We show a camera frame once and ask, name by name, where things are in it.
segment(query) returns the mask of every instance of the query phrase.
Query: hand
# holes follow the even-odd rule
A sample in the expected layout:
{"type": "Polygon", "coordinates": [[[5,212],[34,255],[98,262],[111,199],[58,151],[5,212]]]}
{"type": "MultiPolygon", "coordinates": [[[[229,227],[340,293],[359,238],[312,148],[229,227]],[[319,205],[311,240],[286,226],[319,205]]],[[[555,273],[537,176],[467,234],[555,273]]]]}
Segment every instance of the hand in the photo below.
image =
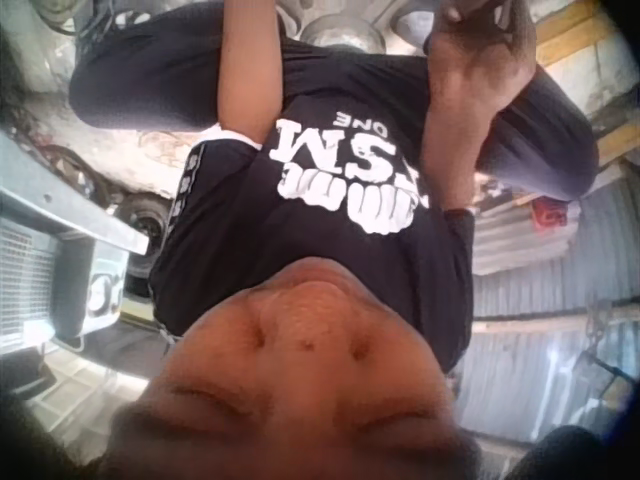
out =
{"type": "Polygon", "coordinates": [[[536,31],[526,0],[500,2],[497,23],[496,2],[483,3],[463,18],[453,0],[443,1],[428,57],[432,109],[493,118],[533,78],[536,31]]]}

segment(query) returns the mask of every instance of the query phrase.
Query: metal sheet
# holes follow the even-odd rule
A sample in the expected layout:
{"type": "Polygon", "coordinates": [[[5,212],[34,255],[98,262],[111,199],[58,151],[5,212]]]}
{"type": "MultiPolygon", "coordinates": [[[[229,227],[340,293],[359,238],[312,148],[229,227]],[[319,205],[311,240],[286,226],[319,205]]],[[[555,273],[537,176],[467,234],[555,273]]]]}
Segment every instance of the metal sheet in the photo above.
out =
{"type": "Polygon", "coordinates": [[[582,310],[592,299],[640,296],[640,179],[629,175],[581,206],[564,257],[474,278],[477,318],[557,314],[582,310]]]}
{"type": "Polygon", "coordinates": [[[144,254],[147,237],[85,200],[0,134],[0,193],[96,240],[144,254]]]}
{"type": "Polygon", "coordinates": [[[512,206],[495,215],[477,217],[473,274],[491,275],[562,257],[578,233],[580,213],[580,205],[571,203],[567,225],[546,232],[536,229],[527,207],[512,206]]]}
{"type": "MultiPolygon", "coordinates": [[[[580,331],[474,335],[460,365],[460,425],[519,442],[535,442],[566,424],[603,431],[611,418],[596,408],[592,387],[572,372],[586,346],[580,331]]],[[[638,378],[638,352],[640,324],[626,322],[607,330],[598,357],[638,378]]]]}

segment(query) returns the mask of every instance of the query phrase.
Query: red object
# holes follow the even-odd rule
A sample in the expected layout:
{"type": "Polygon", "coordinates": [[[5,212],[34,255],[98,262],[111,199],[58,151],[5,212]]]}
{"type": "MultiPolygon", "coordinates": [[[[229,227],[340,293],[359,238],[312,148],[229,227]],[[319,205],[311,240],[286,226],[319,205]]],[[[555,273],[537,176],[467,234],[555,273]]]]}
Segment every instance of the red object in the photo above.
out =
{"type": "Polygon", "coordinates": [[[566,227],[569,202],[540,197],[531,202],[533,223],[538,230],[549,230],[556,227],[566,227]]]}

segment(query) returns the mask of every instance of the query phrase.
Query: t-shirt sleeve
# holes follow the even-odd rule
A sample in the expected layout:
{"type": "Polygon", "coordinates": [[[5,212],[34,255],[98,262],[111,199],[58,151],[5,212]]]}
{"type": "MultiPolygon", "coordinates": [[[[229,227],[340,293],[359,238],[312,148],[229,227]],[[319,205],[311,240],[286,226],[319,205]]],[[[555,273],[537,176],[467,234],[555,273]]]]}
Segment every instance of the t-shirt sleeve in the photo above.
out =
{"type": "Polygon", "coordinates": [[[465,352],[471,340],[471,325],[473,322],[473,274],[472,252],[475,231],[475,217],[468,210],[452,210],[444,213],[445,222],[449,229],[449,240],[453,252],[453,264],[457,280],[459,307],[464,326],[462,334],[456,338],[456,355],[451,358],[447,369],[455,366],[458,359],[465,352]]]}
{"type": "Polygon", "coordinates": [[[223,134],[191,150],[151,270],[155,317],[167,327],[184,316],[185,302],[195,300],[189,297],[196,295],[203,255],[211,255],[224,237],[229,212],[260,148],[241,135],[223,134]]]}

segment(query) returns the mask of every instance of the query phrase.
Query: white print on shirt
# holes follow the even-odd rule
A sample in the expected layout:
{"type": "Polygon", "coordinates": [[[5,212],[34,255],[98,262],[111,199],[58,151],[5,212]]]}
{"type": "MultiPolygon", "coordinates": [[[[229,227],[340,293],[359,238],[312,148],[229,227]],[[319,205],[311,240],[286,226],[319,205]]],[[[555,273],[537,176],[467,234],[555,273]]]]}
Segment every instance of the white print on shirt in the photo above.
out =
{"type": "Polygon", "coordinates": [[[369,234],[388,235],[409,227],[416,208],[429,208],[429,197],[419,194],[419,173],[406,160],[402,161],[406,173],[394,172],[393,163],[380,155],[393,158],[397,154],[396,146],[381,138],[387,138],[387,127],[342,112],[338,112],[333,126],[372,133],[318,128],[303,131],[297,122],[278,120],[279,143],[269,152],[269,158],[284,164],[278,193],[282,198],[301,199],[331,212],[337,211],[346,198],[349,218],[369,234]],[[347,135],[351,137],[348,145],[354,160],[359,161],[347,161],[343,171],[337,165],[338,148],[347,135]],[[305,169],[294,162],[303,147],[316,168],[305,169]]]}

